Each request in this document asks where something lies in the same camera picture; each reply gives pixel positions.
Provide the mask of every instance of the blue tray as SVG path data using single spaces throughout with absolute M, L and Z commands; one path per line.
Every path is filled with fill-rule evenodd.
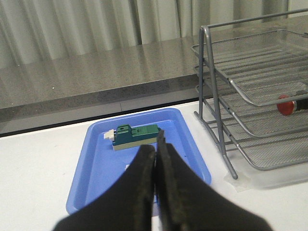
M 66 203 L 72 214 L 105 192 L 125 171 L 139 147 L 114 151 L 112 143 L 103 134 L 122 124 L 132 127 L 157 124 L 165 131 L 166 142 L 172 143 L 183 160 L 207 184 L 211 175 L 193 140 L 181 112 L 174 108 L 102 120 L 87 131 L 75 176 Z

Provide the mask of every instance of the green object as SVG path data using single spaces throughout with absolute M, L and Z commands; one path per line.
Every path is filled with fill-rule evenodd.
M 124 124 L 117 127 L 112 145 L 114 150 L 121 150 L 154 143 L 159 131 L 160 128 L 156 124 L 135 128 L 132 128 L 129 124 Z

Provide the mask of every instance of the red cap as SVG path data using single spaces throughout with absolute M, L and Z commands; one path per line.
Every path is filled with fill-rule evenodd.
M 281 95 L 278 99 L 288 98 L 288 95 Z M 294 101 L 277 104 L 278 111 L 284 116 L 289 116 L 294 111 Z

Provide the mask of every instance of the white tabletop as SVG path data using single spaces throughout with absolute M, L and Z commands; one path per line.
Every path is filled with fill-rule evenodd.
M 239 173 L 232 180 L 193 112 L 197 103 L 178 108 L 212 175 L 212 188 L 234 203 L 264 217 L 276 231 L 308 230 L 308 165 L 272 171 L 254 170 L 238 151 L 230 153 Z M 84 122 L 0 138 L 0 230 L 52 230 L 67 216 L 65 204 L 89 125 Z M 153 219 L 158 230 L 158 219 Z

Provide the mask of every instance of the wire mesh rack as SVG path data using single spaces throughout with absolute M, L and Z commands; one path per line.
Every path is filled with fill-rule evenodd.
M 202 26 L 199 44 L 192 47 L 199 58 L 195 67 L 199 112 L 195 114 L 218 145 L 234 179 L 238 175 L 227 156 L 225 134 L 256 169 L 308 162 L 308 110 L 289 116 L 277 110 L 277 104 L 308 98 L 308 36 L 275 30 L 212 43 L 210 28 L 306 11 Z M 205 67 L 209 77 L 204 75 Z M 203 97 L 204 84 L 212 90 L 212 101 Z M 218 135 L 210 126 L 213 121 L 203 120 L 204 104 L 215 118 Z

